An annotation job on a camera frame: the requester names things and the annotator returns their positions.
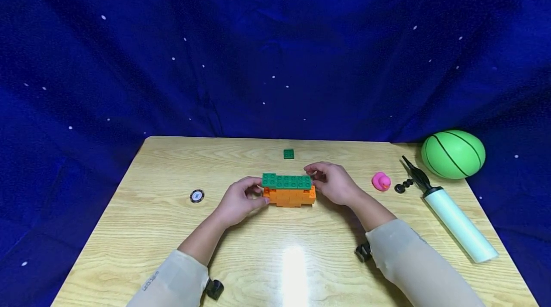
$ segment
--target rubber duck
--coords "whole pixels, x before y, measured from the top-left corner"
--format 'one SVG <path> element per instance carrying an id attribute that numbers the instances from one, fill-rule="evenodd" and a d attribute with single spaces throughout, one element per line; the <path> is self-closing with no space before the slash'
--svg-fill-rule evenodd
<path id="1" fill-rule="evenodd" d="M 371 178 L 371 184 L 379 191 L 387 191 L 390 188 L 390 178 L 383 172 L 377 172 Z"/>

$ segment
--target green lego brick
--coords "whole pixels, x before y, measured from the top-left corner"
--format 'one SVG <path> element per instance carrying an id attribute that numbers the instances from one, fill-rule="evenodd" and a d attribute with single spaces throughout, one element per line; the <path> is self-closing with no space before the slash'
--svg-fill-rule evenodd
<path id="1" fill-rule="evenodd" d="M 294 150 L 283 150 L 283 158 L 284 159 L 294 159 L 295 158 L 295 151 Z"/>
<path id="2" fill-rule="evenodd" d="M 312 188 L 312 181 L 307 175 L 300 175 L 297 177 L 297 188 L 301 190 L 309 190 Z"/>
<path id="3" fill-rule="evenodd" d="M 312 181 L 307 175 L 279 175 L 276 181 L 279 184 L 277 188 L 286 190 L 309 190 L 312 186 Z"/>
<path id="4" fill-rule="evenodd" d="M 277 176 L 275 173 L 263 173 L 262 174 L 262 186 L 269 188 L 276 187 Z"/>

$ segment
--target sleeve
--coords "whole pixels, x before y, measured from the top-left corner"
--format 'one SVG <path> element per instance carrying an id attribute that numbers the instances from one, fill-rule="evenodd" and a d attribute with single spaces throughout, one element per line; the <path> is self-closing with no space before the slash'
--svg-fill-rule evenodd
<path id="1" fill-rule="evenodd" d="M 174 250 L 135 293 L 127 307 L 198 307 L 208 279 L 206 266 Z"/>
<path id="2" fill-rule="evenodd" d="M 392 220 L 366 237 L 377 267 L 413 306 L 485 306 L 463 277 L 404 221 Z"/>

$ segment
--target person's left hand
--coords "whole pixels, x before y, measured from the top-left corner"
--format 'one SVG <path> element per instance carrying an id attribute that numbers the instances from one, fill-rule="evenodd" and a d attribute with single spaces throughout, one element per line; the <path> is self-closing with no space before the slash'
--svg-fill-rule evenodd
<path id="1" fill-rule="evenodd" d="M 261 196 L 262 188 L 258 186 L 261 183 L 262 178 L 246 176 L 231 184 L 213 216 L 227 228 L 243 221 L 253 210 L 268 205 L 269 198 Z"/>

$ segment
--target green basketball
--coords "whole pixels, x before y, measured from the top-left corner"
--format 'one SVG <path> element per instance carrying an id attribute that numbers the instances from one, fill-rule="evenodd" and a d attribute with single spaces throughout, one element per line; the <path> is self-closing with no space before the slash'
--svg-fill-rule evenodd
<path id="1" fill-rule="evenodd" d="M 472 176 L 481 169 L 486 151 L 481 140 L 468 132 L 448 130 L 433 134 L 421 147 L 428 169 L 448 179 Z"/>

